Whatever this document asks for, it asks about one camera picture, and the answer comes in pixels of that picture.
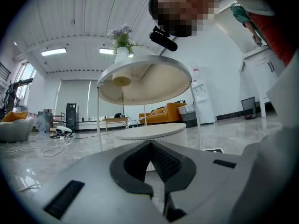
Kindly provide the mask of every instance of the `low round table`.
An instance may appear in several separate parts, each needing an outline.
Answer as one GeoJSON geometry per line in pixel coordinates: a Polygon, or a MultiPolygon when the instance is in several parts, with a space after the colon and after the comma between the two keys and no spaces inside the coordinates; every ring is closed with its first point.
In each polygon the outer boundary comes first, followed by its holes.
{"type": "MultiPolygon", "coordinates": [[[[171,123],[143,126],[121,130],[114,135],[114,143],[116,147],[145,140],[157,140],[180,146],[187,146],[186,124],[171,123]]],[[[153,170],[155,170],[155,168],[150,162],[147,171],[153,170]]]]}

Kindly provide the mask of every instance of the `ceiling light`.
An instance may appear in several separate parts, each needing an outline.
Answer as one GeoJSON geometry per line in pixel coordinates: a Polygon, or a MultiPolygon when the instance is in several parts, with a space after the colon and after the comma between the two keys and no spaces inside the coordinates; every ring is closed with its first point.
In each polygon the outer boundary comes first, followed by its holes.
{"type": "Polygon", "coordinates": [[[113,55],[113,50],[106,49],[106,48],[100,48],[100,53],[113,55]]]}
{"type": "Polygon", "coordinates": [[[61,54],[61,53],[66,53],[66,49],[65,48],[61,48],[61,49],[55,49],[55,50],[47,50],[42,52],[42,56],[50,56],[50,55],[54,55],[54,54],[61,54]]]}

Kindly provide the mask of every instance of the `vase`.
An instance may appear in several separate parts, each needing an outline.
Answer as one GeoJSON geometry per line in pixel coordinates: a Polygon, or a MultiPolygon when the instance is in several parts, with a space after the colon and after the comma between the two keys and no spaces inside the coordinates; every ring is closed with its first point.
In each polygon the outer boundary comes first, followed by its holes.
{"type": "MultiPolygon", "coordinates": [[[[118,63],[124,59],[128,59],[129,50],[126,47],[119,47],[116,50],[116,59],[114,63],[118,63]]],[[[117,86],[127,86],[131,84],[131,68],[123,68],[112,75],[112,82],[117,86]]]]}

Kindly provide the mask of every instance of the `white curtain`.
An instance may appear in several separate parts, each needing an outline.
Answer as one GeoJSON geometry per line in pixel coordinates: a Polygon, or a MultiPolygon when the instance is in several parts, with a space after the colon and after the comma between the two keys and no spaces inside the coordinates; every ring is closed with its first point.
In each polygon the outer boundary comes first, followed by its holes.
{"type": "Polygon", "coordinates": [[[66,113],[67,103],[79,105],[79,121],[87,120],[87,98],[89,80],[62,80],[56,105],[56,115],[66,113]]]}
{"type": "MultiPolygon", "coordinates": [[[[109,103],[100,98],[99,101],[101,116],[114,116],[117,113],[123,114],[123,106],[109,103]]],[[[88,117],[97,117],[97,81],[92,80],[89,90],[89,101],[88,101],[88,117]]]]}

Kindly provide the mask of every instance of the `black tower speaker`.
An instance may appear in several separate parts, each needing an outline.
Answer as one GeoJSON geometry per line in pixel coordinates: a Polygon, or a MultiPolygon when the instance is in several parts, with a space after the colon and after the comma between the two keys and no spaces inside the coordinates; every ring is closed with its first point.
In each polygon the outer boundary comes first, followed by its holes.
{"type": "Polygon", "coordinates": [[[66,104],[66,127],[74,133],[79,131],[79,105],[66,104]]]}

